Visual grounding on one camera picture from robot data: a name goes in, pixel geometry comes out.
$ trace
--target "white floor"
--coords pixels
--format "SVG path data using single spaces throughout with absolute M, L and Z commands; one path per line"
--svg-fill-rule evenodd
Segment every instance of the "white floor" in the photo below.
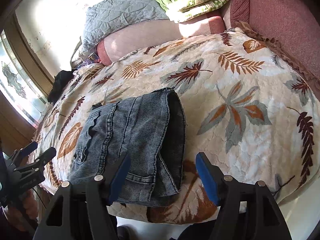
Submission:
M 320 220 L 320 179 L 312 183 L 298 198 L 280 205 L 292 240 L 306 240 Z M 188 225 L 152 224 L 118 217 L 118 226 L 128 225 L 137 239 L 177 239 Z

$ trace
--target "wooden window frame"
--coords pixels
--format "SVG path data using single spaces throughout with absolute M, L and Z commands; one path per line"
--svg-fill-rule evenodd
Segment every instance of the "wooden window frame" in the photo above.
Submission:
M 4 26 L 4 32 L 8 43 L 23 70 L 45 97 L 47 97 L 52 89 L 54 78 L 31 49 L 21 30 L 15 13 L 7 19 Z

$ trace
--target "metal pin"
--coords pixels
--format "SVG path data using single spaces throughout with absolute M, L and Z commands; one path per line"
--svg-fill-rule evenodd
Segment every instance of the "metal pin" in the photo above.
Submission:
M 259 180 L 258 185 L 259 185 L 259 187 L 264 187 L 266 185 L 266 183 L 263 180 Z
M 62 182 L 61 187 L 68 187 L 69 185 L 70 185 L 70 182 L 66 180 Z
M 97 175 L 97 176 L 94 177 L 94 180 L 95 181 L 101 181 L 101 180 L 103 180 L 103 176 L 102 175 Z
M 223 179 L 225 180 L 225 181 L 232 181 L 232 176 L 230 176 L 230 175 L 225 175 L 224 177 L 223 177 Z

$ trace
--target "white wall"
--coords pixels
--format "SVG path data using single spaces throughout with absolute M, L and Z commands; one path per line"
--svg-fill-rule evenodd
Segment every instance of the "white wall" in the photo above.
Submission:
M 89 6 L 103 0 L 23 0 L 18 22 L 31 48 L 52 76 L 70 70 L 70 57 L 85 23 Z

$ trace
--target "black clamp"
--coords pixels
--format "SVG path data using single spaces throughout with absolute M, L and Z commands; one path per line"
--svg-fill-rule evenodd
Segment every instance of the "black clamp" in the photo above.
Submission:
M 262 180 L 253 184 L 238 182 L 211 165 L 201 152 L 196 168 L 209 199 L 220 206 L 209 240 L 291 240 L 278 204 Z M 246 201 L 246 212 L 239 215 L 240 202 Z

